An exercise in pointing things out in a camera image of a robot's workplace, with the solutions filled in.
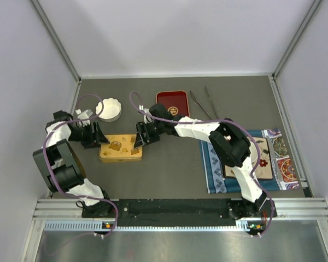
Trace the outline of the silver tin lid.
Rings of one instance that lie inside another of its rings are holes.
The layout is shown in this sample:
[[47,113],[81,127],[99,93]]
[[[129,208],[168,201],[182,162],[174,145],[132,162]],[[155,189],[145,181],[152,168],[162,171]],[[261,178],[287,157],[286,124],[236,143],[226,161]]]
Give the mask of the silver tin lid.
[[99,149],[99,158],[142,157],[142,147],[134,148],[135,134],[106,135],[109,144],[102,144]]

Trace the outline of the white scalloped dish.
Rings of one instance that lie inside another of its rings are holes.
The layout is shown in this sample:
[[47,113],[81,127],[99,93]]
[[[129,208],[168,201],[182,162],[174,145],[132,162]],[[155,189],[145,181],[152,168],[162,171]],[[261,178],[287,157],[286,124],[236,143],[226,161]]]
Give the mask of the white scalloped dish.
[[105,98],[95,107],[98,118],[105,122],[116,121],[122,112],[121,103],[114,98]]

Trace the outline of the metal tongs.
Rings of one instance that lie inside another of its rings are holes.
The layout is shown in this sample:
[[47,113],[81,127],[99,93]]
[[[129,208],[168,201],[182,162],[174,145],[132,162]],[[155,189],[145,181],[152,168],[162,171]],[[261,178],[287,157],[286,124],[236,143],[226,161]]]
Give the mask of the metal tongs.
[[192,101],[205,113],[205,115],[210,120],[215,120],[219,118],[216,107],[213,103],[212,96],[210,95],[210,90],[207,86],[204,86],[204,93],[209,104],[209,109],[206,107],[205,103],[202,103],[201,99],[192,91],[189,90],[189,96]]

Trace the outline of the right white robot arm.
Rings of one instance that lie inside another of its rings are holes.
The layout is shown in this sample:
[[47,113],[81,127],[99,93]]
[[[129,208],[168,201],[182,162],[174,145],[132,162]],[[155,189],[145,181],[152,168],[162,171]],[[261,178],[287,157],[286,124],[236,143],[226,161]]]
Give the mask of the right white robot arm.
[[159,141],[160,135],[164,133],[208,142],[219,160],[233,170],[241,188],[246,213],[257,216],[264,210],[267,193],[255,176],[255,169],[260,162],[260,151],[257,150],[257,161],[253,165],[250,146],[255,140],[240,126],[229,119],[200,121],[182,115],[173,116],[160,103],[150,109],[144,108],[143,105],[137,106],[136,109],[144,116],[144,121],[136,123],[135,148]]

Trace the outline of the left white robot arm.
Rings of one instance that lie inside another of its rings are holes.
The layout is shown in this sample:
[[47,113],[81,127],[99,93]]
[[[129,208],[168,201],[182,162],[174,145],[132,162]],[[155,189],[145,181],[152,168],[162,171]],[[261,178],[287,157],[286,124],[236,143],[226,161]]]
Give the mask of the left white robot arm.
[[53,114],[53,121],[46,124],[43,147],[33,152],[33,159],[51,192],[62,192],[76,198],[77,207],[84,218],[101,218],[115,214],[108,194],[86,177],[79,158],[72,149],[72,141],[85,149],[108,144],[91,110],[76,110],[77,119],[65,111]]

